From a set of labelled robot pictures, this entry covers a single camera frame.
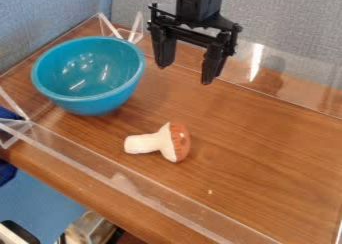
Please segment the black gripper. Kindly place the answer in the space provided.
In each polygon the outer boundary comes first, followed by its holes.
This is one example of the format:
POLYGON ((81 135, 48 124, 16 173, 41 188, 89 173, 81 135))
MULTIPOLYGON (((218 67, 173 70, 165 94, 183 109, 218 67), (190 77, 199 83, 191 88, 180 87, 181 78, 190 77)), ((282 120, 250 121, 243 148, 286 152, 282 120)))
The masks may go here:
POLYGON ((227 56, 235 54, 242 32, 242 26, 220 13, 222 0, 176 0, 173 10, 163 9, 153 2, 148 9, 156 65, 165 68, 173 63, 177 41, 204 47, 202 84, 211 84, 220 75, 227 56))

